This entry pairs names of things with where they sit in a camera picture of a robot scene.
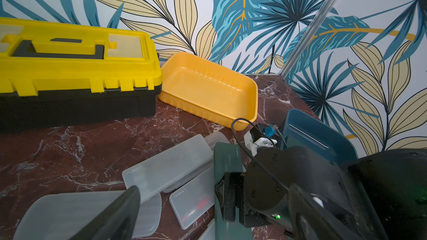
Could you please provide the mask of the green pencil case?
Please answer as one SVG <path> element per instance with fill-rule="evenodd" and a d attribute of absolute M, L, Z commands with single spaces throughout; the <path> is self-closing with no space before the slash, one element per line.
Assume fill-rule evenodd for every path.
<path fill-rule="evenodd" d="M 234 144 L 217 143 L 214 152 L 214 184 L 220 182 L 226 172 L 243 172 L 240 147 Z M 235 208 L 236 221 L 225 222 L 222 219 L 220 201 L 215 196 L 215 239 L 216 240 L 252 240 L 252 230 L 239 223 L 239 209 Z"/>

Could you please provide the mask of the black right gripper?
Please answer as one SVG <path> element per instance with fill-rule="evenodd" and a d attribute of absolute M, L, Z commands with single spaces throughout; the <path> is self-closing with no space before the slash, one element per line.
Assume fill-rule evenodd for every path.
<path fill-rule="evenodd" d="M 339 219 L 338 166 L 302 146 L 263 148 L 246 172 L 226 172 L 215 185 L 222 219 L 235 222 L 238 208 L 239 223 L 246 228 L 274 224 L 293 230 L 288 198 L 292 184 Z"/>

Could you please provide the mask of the clear pencil case lower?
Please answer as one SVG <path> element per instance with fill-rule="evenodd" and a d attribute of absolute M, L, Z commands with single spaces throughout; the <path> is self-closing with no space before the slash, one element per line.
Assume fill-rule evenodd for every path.
<path fill-rule="evenodd" d="M 215 240 L 215 219 L 208 224 L 207 229 L 198 240 Z"/>

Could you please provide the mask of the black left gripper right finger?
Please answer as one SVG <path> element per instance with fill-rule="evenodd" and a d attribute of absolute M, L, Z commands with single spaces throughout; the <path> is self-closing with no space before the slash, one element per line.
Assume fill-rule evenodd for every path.
<path fill-rule="evenodd" d="M 347 228 L 328 210 L 315 202 L 311 194 L 296 184 L 289 188 L 289 211 L 296 240 L 387 240 L 380 232 L 362 236 Z"/>

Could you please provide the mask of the right aluminium frame post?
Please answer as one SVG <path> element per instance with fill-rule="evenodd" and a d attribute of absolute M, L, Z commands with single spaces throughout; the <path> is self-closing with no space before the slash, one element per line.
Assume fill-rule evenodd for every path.
<path fill-rule="evenodd" d="M 298 63 L 304 49 L 307 48 L 309 42 L 327 18 L 336 1 L 337 0 L 325 0 L 308 27 L 299 33 L 289 45 L 284 54 L 284 66 L 279 72 L 279 75 L 284 80 L 291 75 L 291 70 Z"/>

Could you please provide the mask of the teal plastic tray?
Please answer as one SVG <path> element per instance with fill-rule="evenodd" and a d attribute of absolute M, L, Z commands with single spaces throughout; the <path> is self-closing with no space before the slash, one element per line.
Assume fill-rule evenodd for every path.
<path fill-rule="evenodd" d="M 346 137 L 298 109 L 288 112 L 281 133 L 287 147 L 307 147 L 330 162 L 342 164 L 358 159 Z"/>

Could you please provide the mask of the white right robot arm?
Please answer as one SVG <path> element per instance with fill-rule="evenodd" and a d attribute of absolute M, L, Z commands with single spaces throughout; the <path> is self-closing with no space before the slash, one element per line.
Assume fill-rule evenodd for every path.
<path fill-rule="evenodd" d="M 263 148 L 215 184 L 216 223 L 275 225 L 292 240 L 424 240 L 427 152 L 400 149 L 337 164 L 306 147 Z"/>

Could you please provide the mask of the clear pencil case left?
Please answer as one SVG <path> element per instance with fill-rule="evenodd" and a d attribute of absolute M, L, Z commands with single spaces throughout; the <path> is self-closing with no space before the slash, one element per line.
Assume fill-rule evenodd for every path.
<path fill-rule="evenodd" d="M 26 212 L 15 240 L 67 240 L 92 221 L 123 191 L 52 194 L 38 199 Z M 161 218 L 161 195 L 140 205 L 132 238 L 153 235 Z"/>

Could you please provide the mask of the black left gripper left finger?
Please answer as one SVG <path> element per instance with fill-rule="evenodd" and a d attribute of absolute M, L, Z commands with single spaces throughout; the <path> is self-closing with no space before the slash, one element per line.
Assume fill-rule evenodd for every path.
<path fill-rule="evenodd" d="M 128 188 L 71 238 L 73 240 L 130 240 L 140 209 L 140 190 Z"/>

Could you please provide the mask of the yellow plastic tray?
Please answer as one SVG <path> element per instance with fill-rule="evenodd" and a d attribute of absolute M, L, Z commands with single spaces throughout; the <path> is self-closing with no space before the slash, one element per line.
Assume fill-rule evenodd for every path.
<path fill-rule="evenodd" d="M 244 130 L 258 117 L 258 86 L 248 76 L 180 52 L 161 67 L 159 100 L 223 127 Z"/>

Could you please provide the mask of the clear pencil case pink inside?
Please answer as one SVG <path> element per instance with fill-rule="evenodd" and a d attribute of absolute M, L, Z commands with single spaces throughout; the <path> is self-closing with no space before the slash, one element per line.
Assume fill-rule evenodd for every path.
<path fill-rule="evenodd" d="M 188 229 L 215 204 L 214 167 L 211 166 L 169 196 L 183 230 Z"/>

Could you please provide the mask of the clear pencil case top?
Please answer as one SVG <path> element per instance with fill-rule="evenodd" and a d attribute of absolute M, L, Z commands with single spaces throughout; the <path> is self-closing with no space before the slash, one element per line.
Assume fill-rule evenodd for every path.
<path fill-rule="evenodd" d="M 198 134 L 122 172 L 127 189 L 136 186 L 141 202 L 162 192 L 213 158 L 217 143 L 229 143 L 221 132 Z"/>

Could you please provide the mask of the yellow black toolbox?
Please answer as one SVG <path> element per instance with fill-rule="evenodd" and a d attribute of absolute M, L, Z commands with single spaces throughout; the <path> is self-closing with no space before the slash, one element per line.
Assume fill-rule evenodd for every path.
<path fill-rule="evenodd" d="M 1 132 L 155 114 L 162 72 L 144 32 L 1 18 Z"/>

